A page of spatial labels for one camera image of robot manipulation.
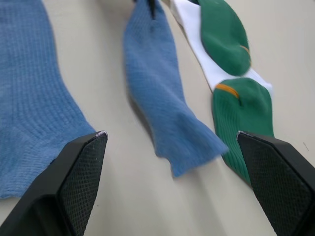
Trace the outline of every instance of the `black clip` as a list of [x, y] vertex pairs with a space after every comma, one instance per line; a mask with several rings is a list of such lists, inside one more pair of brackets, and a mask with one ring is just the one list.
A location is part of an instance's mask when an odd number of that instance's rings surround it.
[[147, 0], [151, 11], [152, 19], [155, 18], [156, 0]]

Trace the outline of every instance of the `white sock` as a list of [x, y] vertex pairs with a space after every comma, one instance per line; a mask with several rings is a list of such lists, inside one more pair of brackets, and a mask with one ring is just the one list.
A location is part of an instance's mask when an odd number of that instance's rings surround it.
[[[199, 5], [188, 0], [171, 0], [171, 11], [177, 22], [184, 28], [188, 42], [199, 60], [212, 91], [223, 80], [239, 78], [222, 70], [205, 51], [201, 42], [201, 7]], [[269, 91], [272, 97], [272, 85], [264, 81], [253, 68], [250, 68], [242, 77], [257, 81]]]

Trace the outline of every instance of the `ribbed knit fabric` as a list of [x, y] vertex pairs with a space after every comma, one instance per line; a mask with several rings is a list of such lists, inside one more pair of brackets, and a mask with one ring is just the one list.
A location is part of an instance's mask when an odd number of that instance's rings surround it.
[[236, 137], [239, 130], [274, 136], [268, 90], [249, 78], [222, 81], [213, 92], [212, 115], [216, 134], [229, 147], [225, 163], [250, 184]]
[[0, 198], [22, 196], [64, 145], [94, 132], [61, 79], [41, 0], [0, 0]]
[[173, 35], [158, 0], [155, 20], [147, 1], [137, 0], [124, 52], [130, 95], [150, 124], [156, 155], [169, 160], [175, 177], [227, 151], [185, 102]]

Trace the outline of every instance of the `green sock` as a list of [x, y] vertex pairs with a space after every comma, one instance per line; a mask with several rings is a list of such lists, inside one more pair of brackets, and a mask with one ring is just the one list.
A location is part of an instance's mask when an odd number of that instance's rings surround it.
[[201, 41], [208, 55], [228, 74], [240, 76], [251, 66], [242, 22], [224, 0], [190, 0], [201, 6]]
[[249, 78], [224, 80], [213, 92], [212, 115], [216, 134], [229, 147], [225, 163], [250, 184], [236, 136], [239, 130], [274, 136], [268, 90]]

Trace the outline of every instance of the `green and white sock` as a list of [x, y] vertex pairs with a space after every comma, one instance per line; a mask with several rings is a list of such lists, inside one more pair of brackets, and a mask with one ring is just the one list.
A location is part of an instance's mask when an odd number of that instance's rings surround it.
[[274, 136], [269, 92], [249, 78], [224, 80], [213, 92], [212, 115], [216, 134], [229, 147], [225, 163], [250, 183], [236, 137], [239, 130]]
[[224, 0], [198, 1], [201, 41], [206, 52], [226, 73], [244, 75], [251, 66], [251, 57], [242, 22]]
[[[171, 0], [171, 10], [185, 30], [188, 42], [195, 53], [207, 82], [213, 91], [217, 84], [226, 79], [236, 79], [239, 76], [233, 76], [222, 70], [218, 64], [207, 54], [201, 42], [201, 7], [188, 0]], [[251, 78], [268, 89], [272, 96], [272, 85], [263, 80], [252, 68], [243, 75]]]

